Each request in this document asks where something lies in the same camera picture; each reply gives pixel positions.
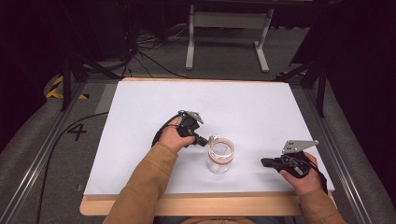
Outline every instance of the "aluminum rail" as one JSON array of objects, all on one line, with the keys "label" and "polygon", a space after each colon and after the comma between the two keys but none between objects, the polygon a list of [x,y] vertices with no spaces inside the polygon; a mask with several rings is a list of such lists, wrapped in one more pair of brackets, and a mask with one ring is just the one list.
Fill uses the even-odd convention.
[{"label": "aluminum rail", "polygon": [[323,131],[323,135],[326,139],[327,145],[330,148],[330,157],[332,159],[332,163],[334,164],[337,174],[340,176],[344,191],[349,199],[350,205],[356,215],[357,220],[361,224],[373,223],[373,221],[370,219],[370,215],[366,207],[364,206],[363,201],[361,200],[361,196],[358,193],[356,184],[353,181],[346,164],[344,163],[344,159],[341,156],[340,150],[335,144],[329,126],[327,125],[326,120],[324,118],[321,118],[317,111],[314,93],[312,92],[312,90],[307,89],[304,89],[304,93],[305,97],[308,99],[311,110],[315,114],[315,118],[320,126],[320,129]]},{"label": "aluminum rail", "polygon": [[52,128],[49,131],[49,134],[44,141],[42,147],[37,152],[34,161],[32,162],[31,166],[27,170],[26,174],[23,177],[22,182],[20,183],[19,187],[17,188],[14,196],[12,197],[11,201],[9,202],[6,210],[4,211],[3,215],[0,217],[0,224],[8,224],[13,223],[15,217],[21,210],[21,207],[26,200],[30,190],[32,189],[35,181],[37,180],[38,176],[40,175],[41,170],[46,165],[47,160],[49,159],[50,152],[52,150],[54,141],[59,136],[62,131],[62,126],[67,119],[68,114],[70,113],[74,103],[81,95],[82,90],[84,89],[85,83],[78,82],[75,84],[75,88],[72,92],[72,99],[70,105],[66,108],[66,110],[58,115]]}]

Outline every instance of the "white tabletop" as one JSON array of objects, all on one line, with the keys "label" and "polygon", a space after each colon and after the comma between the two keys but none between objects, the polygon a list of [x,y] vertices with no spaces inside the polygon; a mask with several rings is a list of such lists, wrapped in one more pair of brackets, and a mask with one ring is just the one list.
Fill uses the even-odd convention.
[{"label": "white tabletop", "polygon": [[[179,152],[165,193],[292,191],[261,158],[281,155],[287,140],[313,140],[285,83],[210,81],[122,81],[114,96],[85,195],[117,195],[149,151],[158,129],[178,110],[200,113],[196,130],[206,139],[216,133],[235,145],[225,174],[205,166],[208,146]],[[306,150],[334,190],[315,147]]]}]

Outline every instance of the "tan sleeve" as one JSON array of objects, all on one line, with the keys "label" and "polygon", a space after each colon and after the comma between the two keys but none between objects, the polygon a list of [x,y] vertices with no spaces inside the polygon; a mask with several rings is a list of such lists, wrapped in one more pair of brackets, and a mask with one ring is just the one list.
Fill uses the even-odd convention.
[{"label": "tan sleeve", "polygon": [[152,223],[176,160],[177,154],[167,146],[154,145],[134,169],[104,223]]},{"label": "tan sleeve", "polygon": [[330,197],[322,189],[301,196],[300,206],[306,221],[310,224],[346,223]]}]

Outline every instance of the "tape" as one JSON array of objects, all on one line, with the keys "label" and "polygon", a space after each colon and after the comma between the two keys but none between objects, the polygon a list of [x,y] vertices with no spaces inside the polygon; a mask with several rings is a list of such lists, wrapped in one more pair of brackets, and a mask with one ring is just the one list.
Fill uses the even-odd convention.
[{"label": "tape", "polygon": [[[59,85],[61,82],[64,80],[64,76],[59,75],[56,80],[53,82],[49,93],[47,93],[47,98],[58,98],[58,99],[63,99],[64,95],[62,93],[57,93],[56,90],[58,89]],[[90,98],[89,94],[81,94],[78,99],[79,100],[88,100]]]}]

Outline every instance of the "finger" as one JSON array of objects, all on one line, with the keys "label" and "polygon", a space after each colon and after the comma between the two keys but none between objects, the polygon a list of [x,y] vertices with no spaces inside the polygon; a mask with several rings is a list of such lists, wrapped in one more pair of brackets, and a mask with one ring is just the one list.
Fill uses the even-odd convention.
[{"label": "finger", "polygon": [[169,124],[177,125],[179,119],[181,119],[181,117],[177,117],[177,118],[175,118],[175,119],[172,119],[172,120],[169,122]]},{"label": "finger", "polygon": [[317,158],[315,158],[313,155],[309,154],[308,152],[305,152],[305,156],[311,160],[316,166],[318,166]]},{"label": "finger", "polygon": [[280,174],[283,176],[283,178],[285,178],[288,182],[290,182],[290,180],[292,180],[293,178],[295,178],[293,175],[291,175],[289,172],[285,171],[285,170],[281,170]]},{"label": "finger", "polygon": [[195,137],[194,136],[187,136],[187,137],[183,137],[182,138],[183,144],[186,145],[190,145],[195,141]]}]

